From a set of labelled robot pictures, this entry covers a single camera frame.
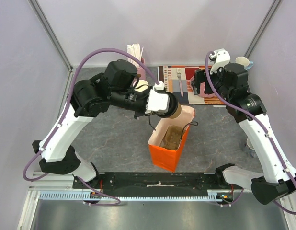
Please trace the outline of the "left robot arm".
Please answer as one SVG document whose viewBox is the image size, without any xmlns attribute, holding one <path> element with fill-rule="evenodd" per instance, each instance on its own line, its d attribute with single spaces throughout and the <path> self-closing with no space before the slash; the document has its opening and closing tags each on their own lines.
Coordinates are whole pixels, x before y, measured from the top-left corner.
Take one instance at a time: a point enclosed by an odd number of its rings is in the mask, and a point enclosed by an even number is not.
<svg viewBox="0 0 296 230">
<path fill-rule="evenodd" d="M 106 112 L 111 105 L 138 115 L 145 113 L 146 94 L 131 87 L 136 77 L 137 68 L 133 64 L 117 60 L 110 62 L 104 73 L 77 82 L 67 114 L 60 116 L 62 122 L 56 133 L 33 142 L 34 150 L 42 151 L 41 171 L 59 175 L 71 173 L 80 177 L 89 188 L 96 188 L 100 183 L 96 167 L 81 158 L 71 143 L 92 119 Z"/>
</svg>

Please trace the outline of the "brown paper coffee cup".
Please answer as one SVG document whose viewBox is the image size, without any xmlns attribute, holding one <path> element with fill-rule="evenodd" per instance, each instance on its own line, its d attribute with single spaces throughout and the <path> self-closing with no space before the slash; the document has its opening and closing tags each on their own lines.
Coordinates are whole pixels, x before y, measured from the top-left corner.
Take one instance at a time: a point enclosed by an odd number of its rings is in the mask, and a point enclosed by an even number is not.
<svg viewBox="0 0 296 230">
<path fill-rule="evenodd" d="M 181 111 L 182 111 L 181 105 L 177 103 L 175 106 L 172 106 L 169 108 L 166 114 L 166 118 L 175 119 L 181 114 Z"/>
</svg>

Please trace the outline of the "orange paper gift bag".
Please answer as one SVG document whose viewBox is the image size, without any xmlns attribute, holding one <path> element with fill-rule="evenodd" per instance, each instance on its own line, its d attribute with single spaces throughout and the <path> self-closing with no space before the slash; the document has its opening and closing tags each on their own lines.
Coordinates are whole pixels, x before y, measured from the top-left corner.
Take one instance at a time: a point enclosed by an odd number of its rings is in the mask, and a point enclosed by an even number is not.
<svg viewBox="0 0 296 230">
<path fill-rule="evenodd" d="M 195 109 L 181 106 L 176 118 L 162 118 L 148 140 L 152 163 L 169 171 L 175 171 L 193 121 Z"/>
</svg>

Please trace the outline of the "cardboard cup carrier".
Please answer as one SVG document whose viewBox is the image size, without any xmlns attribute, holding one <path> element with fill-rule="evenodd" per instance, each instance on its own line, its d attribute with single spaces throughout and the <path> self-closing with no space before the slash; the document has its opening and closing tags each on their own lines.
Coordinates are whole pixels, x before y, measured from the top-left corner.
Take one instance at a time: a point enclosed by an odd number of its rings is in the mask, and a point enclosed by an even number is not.
<svg viewBox="0 0 296 230">
<path fill-rule="evenodd" d="M 160 146 L 168 150 L 177 150 L 180 145 L 183 133 L 184 131 L 181 127 L 170 126 L 167 129 Z"/>
</svg>

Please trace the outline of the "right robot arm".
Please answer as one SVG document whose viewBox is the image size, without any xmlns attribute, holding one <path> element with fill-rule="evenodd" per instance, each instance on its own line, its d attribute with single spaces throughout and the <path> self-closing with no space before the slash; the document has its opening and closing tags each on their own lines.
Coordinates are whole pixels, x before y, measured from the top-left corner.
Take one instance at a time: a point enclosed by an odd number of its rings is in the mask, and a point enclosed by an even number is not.
<svg viewBox="0 0 296 230">
<path fill-rule="evenodd" d="M 216 169 L 215 185 L 223 189 L 236 184 L 249 189 L 263 205 L 296 192 L 296 169 L 275 138 L 262 100 L 249 91 L 245 68 L 228 63 L 215 71 L 196 70 L 191 79 L 194 93 L 199 93 L 202 84 L 206 94 L 215 93 L 226 104 L 227 111 L 250 140 L 263 170 L 256 173 L 225 164 Z"/>
</svg>

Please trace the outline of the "black plastic cup lid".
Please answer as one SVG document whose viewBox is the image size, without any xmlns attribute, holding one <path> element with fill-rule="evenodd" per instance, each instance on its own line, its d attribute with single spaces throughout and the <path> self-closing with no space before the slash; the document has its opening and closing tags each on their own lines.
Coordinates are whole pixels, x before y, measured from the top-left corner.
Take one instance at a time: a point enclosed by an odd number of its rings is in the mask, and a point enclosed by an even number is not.
<svg viewBox="0 0 296 230">
<path fill-rule="evenodd" d="M 170 101 L 168 111 L 165 114 L 165 118 L 175 119 L 181 113 L 181 105 L 179 104 L 179 101 L 174 94 L 167 92 L 167 95 Z"/>
</svg>

